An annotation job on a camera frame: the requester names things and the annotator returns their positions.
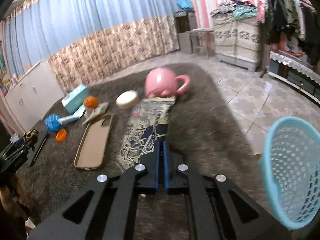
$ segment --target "white cabinet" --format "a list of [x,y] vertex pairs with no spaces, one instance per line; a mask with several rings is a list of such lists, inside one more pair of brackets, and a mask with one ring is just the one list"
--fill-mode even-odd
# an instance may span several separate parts
[[19,80],[5,99],[22,127],[28,131],[63,97],[48,61],[44,60]]

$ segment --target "metal bolt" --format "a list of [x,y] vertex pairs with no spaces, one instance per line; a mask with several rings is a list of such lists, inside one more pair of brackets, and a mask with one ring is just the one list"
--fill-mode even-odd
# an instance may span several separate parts
[[180,164],[180,165],[178,166],[178,170],[179,170],[179,171],[186,171],[187,169],[188,169],[188,166],[185,165],[185,164]]
[[105,182],[108,179],[108,177],[104,174],[101,174],[97,177],[97,181],[99,182]]
[[136,171],[143,171],[146,167],[143,164],[138,164],[135,169]]
[[224,182],[224,181],[226,181],[227,178],[223,174],[219,174],[219,175],[217,175],[216,179],[219,182]]

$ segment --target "snack package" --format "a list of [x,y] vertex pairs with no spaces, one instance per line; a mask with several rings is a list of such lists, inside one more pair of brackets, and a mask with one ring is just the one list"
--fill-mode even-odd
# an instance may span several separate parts
[[126,170],[139,163],[141,155],[153,152],[156,140],[164,140],[168,130],[171,98],[145,98],[132,109],[118,161]]

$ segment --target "teal box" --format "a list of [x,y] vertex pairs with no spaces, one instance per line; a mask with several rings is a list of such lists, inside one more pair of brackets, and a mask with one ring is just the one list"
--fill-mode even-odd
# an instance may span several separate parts
[[90,95],[89,89],[80,84],[74,90],[72,90],[61,103],[69,114],[73,114],[83,104],[83,101]]

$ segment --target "tile floor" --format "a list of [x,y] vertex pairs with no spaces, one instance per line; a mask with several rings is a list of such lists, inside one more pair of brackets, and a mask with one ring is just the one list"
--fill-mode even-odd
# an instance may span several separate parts
[[181,62],[195,63],[212,77],[255,155],[262,153],[267,131],[281,117],[300,117],[320,131],[320,108],[303,95],[267,74],[261,79],[259,72],[219,62],[216,57],[173,52],[140,62],[99,82]]

